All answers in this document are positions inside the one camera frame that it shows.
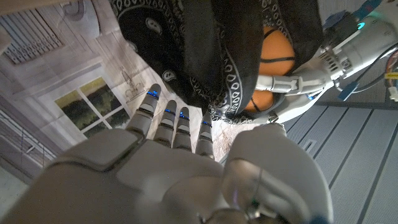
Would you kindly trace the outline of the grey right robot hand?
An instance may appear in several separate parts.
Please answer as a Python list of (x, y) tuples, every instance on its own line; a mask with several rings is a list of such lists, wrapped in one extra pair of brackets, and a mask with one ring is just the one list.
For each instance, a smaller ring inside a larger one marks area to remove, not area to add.
[(224, 164), (204, 115), (190, 149), (189, 111), (170, 101), (147, 138), (152, 85), (124, 129), (108, 129), (48, 165), (3, 223), (332, 223), (323, 172), (279, 123), (239, 133)]

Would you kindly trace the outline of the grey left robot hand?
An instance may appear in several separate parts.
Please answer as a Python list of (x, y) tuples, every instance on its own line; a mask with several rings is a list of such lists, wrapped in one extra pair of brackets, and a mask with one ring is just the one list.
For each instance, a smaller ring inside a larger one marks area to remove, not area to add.
[(378, 60), (397, 49), (397, 1), (366, 1), (357, 11), (341, 11), (325, 22), (325, 41), (319, 54), (289, 76), (257, 79), (257, 90), (269, 90), (282, 101), (257, 123), (284, 123), (310, 109), (331, 87), (345, 101), (372, 87), (359, 80), (340, 87), (340, 80), (366, 73)]

